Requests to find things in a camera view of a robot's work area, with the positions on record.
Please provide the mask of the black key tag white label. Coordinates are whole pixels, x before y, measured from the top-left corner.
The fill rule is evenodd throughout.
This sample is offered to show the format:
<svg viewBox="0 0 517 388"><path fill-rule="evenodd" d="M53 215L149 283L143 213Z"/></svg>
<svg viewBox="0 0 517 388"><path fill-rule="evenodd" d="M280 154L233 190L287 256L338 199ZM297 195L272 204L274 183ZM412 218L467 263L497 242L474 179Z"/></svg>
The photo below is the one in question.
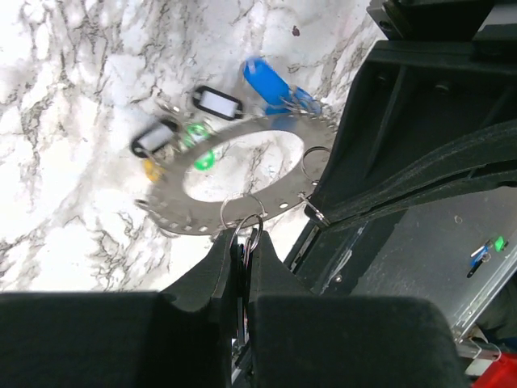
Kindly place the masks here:
<svg viewBox="0 0 517 388"><path fill-rule="evenodd" d="M223 120L243 118L243 102L210 86L198 86L191 96L192 104L202 112L207 112Z"/></svg>

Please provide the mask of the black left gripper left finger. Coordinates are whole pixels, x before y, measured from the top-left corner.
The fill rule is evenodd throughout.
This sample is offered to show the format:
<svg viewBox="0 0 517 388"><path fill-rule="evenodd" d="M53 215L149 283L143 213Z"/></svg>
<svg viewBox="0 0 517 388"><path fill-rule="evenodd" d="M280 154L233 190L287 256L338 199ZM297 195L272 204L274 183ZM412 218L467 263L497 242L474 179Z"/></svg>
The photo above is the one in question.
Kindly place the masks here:
<svg viewBox="0 0 517 388"><path fill-rule="evenodd" d="M4 387L227 387L234 247L161 292L3 293Z"/></svg>

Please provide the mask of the blue key tag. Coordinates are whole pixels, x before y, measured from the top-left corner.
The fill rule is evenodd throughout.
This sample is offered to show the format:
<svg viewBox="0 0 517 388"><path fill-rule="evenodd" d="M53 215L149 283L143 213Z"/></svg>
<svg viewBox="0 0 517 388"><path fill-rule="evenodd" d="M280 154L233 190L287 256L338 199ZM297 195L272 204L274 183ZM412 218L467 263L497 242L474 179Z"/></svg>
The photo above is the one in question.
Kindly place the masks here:
<svg viewBox="0 0 517 388"><path fill-rule="evenodd" d="M321 103L298 86L291 87L286 95L280 96L278 103L268 103L264 108L266 116L279 114L301 114L312 118L322 115Z"/></svg>
<svg viewBox="0 0 517 388"><path fill-rule="evenodd" d="M279 107L290 95L289 85L261 57L247 58L242 75L268 105Z"/></svg>

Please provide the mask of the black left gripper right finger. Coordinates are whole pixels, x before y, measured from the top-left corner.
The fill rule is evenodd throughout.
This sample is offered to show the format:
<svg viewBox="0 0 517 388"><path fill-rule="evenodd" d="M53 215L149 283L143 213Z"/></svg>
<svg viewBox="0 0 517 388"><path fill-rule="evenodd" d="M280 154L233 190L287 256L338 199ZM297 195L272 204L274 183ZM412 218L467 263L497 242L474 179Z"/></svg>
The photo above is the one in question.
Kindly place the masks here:
<svg viewBox="0 0 517 388"><path fill-rule="evenodd" d="M413 297L308 291L262 234L248 323L257 387L466 387L439 309Z"/></svg>

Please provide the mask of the plain black key tag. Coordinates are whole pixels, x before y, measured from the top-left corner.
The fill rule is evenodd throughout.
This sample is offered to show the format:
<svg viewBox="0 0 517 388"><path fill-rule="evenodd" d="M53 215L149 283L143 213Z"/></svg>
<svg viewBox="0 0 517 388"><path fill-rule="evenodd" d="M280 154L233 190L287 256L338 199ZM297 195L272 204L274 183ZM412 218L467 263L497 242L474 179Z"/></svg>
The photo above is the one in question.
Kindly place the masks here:
<svg viewBox="0 0 517 388"><path fill-rule="evenodd" d="M147 153L159 151L172 141L178 132L179 124L175 120L161 118L132 139L130 150L136 157L146 158Z"/></svg>

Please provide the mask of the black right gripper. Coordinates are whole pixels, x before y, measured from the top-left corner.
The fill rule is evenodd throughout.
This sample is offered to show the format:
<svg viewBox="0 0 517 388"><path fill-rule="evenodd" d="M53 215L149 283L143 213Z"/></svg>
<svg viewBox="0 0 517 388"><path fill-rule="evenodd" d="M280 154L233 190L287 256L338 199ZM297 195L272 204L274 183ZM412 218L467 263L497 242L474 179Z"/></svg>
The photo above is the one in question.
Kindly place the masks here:
<svg viewBox="0 0 517 388"><path fill-rule="evenodd" d="M516 4L378 1L384 32L351 85L310 204L343 230L516 185Z"/></svg>

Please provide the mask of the yellow key tag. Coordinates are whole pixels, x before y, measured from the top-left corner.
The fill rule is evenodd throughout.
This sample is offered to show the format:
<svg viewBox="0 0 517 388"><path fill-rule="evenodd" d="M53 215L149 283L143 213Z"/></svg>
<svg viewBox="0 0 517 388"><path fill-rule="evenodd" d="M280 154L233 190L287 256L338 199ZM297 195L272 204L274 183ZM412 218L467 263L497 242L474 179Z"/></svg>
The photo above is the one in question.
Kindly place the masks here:
<svg viewBox="0 0 517 388"><path fill-rule="evenodd" d="M142 162L142 165L144 167L145 176L150 182L155 183L160 180L162 177L162 168L160 166L148 158Z"/></svg>

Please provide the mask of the green key tag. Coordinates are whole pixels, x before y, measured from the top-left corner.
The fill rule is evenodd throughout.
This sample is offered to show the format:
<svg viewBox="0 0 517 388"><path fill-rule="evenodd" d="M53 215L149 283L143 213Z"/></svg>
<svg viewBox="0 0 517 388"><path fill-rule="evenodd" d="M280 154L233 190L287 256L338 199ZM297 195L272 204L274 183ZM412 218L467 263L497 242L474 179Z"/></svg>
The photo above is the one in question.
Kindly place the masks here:
<svg viewBox="0 0 517 388"><path fill-rule="evenodd" d="M214 167L216 156L213 148L204 147L204 142L212 136L209 126L195 122L188 124L185 133L181 137L181 147L183 150L195 150L198 156L195 158L193 166L198 171L209 171Z"/></svg>

